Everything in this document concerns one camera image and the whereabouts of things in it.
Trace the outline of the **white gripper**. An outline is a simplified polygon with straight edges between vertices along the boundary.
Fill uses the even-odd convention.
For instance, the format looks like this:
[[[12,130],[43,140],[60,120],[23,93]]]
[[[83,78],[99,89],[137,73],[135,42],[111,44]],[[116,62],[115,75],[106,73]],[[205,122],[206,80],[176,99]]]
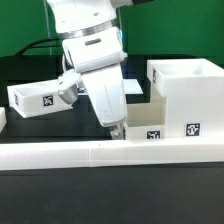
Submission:
[[[103,127],[116,125],[110,129],[112,139],[125,140],[127,104],[120,64],[83,73],[82,81],[99,123]]]

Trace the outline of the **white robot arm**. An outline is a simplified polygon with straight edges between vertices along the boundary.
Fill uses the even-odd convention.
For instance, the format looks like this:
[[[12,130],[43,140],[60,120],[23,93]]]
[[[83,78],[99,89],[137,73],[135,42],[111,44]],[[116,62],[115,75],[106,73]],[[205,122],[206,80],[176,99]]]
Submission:
[[[124,137],[127,104],[121,62],[123,51],[120,29],[114,24],[116,9],[152,0],[47,0],[56,32],[62,39],[63,61],[71,69],[58,78],[58,94],[67,104],[78,98],[82,84],[103,127],[114,139]]]

